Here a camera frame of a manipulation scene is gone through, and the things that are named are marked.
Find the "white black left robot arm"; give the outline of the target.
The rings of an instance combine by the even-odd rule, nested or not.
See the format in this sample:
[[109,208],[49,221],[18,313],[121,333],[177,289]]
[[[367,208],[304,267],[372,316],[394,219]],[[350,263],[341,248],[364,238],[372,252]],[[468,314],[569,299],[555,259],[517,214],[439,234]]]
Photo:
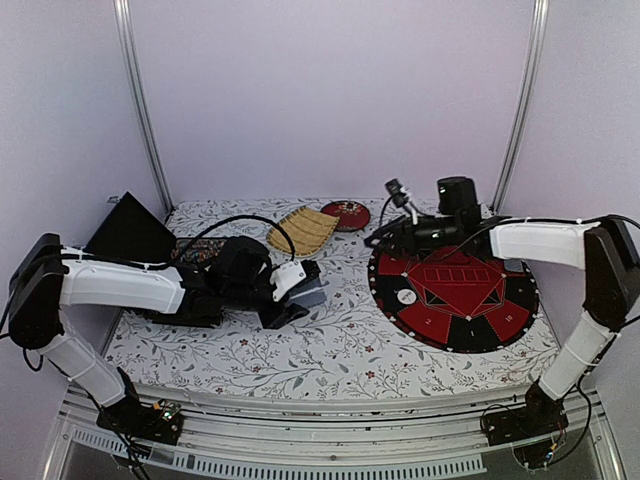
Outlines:
[[115,306],[144,311],[156,323],[190,327],[217,324],[226,310],[248,310],[263,327],[279,328],[307,314],[290,294],[317,275],[312,261],[273,264],[268,250],[248,237],[225,240],[201,264],[154,264],[65,248],[58,235],[45,234],[10,280],[2,322],[14,344],[51,361],[110,408],[126,433],[138,434],[149,423],[146,408],[136,402],[126,376],[68,324],[62,307]]

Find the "woven bamboo tray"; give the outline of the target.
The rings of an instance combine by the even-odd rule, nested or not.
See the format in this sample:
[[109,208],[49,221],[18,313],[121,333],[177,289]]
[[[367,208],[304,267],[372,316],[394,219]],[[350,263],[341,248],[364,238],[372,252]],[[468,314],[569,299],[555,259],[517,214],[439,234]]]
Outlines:
[[278,225],[290,237],[296,256],[308,257],[325,246],[338,223],[338,217],[303,206],[281,219]]

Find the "white dealer button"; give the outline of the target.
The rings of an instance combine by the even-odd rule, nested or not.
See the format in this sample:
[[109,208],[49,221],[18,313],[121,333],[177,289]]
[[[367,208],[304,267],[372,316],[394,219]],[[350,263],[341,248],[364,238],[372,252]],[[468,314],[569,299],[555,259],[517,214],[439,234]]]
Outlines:
[[412,289],[401,289],[396,292],[397,300],[403,305],[412,305],[417,300],[417,295]]

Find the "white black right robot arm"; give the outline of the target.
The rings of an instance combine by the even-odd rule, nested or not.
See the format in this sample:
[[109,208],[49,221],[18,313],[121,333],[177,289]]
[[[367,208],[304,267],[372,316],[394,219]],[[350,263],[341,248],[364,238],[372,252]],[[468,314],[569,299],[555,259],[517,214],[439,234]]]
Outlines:
[[538,311],[561,294],[556,280],[572,276],[575,321],[559,329],[553,362],[534,382],[517,427],[537,436],[556,417],[554,404],[595,368],[632,323],[639,300],[639,253],[632,220],[487,216],[472,179],[436,183],[437,210],[426,215],[398,180],[386,185],[401,210],[366,238],[369,285],[378,308],[420,341],[454,353],[494,351],[520,339]]

